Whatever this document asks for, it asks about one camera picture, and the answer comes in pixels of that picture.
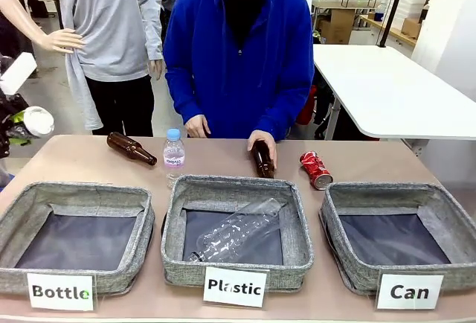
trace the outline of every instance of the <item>gray shirt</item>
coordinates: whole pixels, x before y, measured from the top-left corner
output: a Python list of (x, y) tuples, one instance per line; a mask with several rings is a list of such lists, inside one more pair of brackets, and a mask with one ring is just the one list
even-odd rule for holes
[(83, 49), (66, 56), (71, 92), (86, 129), (101, 128), (86, 77), (103, 82), (146, 76), (148, 60), (162, 56), (161, 0), (60, 0), (65, 28), (83, 36)]

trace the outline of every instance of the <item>bottle cap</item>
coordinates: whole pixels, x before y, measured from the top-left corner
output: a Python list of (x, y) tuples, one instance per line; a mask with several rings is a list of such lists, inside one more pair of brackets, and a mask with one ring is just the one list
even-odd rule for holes
[(25, 110), (23, 123), (32, 135), (40, 138), (51, 134), (54, 129), (53, 116), (39, 106), (31, 106)]
[(169, 141), (178, 141), (180, 139), (180, 130), (177, 128), (171, 128), (167, 131), (167, 139)]

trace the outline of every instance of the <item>mannequin hand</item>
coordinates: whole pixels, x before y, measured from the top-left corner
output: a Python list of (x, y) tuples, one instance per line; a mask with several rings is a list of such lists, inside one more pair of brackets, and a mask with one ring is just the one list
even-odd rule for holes
[(162, 60), (151, 60), (149, 62), (150, 65), (150, 75), (153, 76), (155, 74), (155, 79), (158, 80), (161, 78), (162, 75)]
[(271, 133), (265, 131), (259, 131), (256, 129), (250, 135), (248, 139), (248, 151), (253, 148), (253, 144), (256, 141), (264, 141), (269, 148), (269, 157), (273, 161), (274, 169), (277, 169), (277, 151), (276, 151), (276, 142), (274, 141)]
[(208, 128), (207, 118), (205, 118), (204, 115), (192, 117), (185, 124), (185, 129), (192, 138), (207, 138), (205, 131), (207, 131), (209, 135), (211, 134), (211, 131)]
[(48, 35), (45, 34), (39, 42), (39, 46), (49, 51), (58, 51), (65, 54), (73, 54), (71, 49), (81, 49), (85, 45), (81, 35), (75, 34), (72, 29), (60, 29)]

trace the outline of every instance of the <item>blue jacket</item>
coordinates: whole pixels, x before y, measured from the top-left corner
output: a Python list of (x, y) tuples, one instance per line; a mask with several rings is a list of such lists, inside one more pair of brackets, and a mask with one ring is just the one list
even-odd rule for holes
[(312, 24), (306, 0), (265, 0), (242, 48), (223, 0), (177, 0), (164, 43), (167, 82), (184, 123), (207, 118), (213, 138), (255, 129), (284, 139), (309, 95)]

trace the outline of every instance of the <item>black shirt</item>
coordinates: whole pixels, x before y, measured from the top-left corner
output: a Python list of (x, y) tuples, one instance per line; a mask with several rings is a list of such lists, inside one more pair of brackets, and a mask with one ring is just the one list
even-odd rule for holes
[(226, 22), (239, 47), (245, 43), (251, 27), (260, 15), (265, 0), (223, 0)]

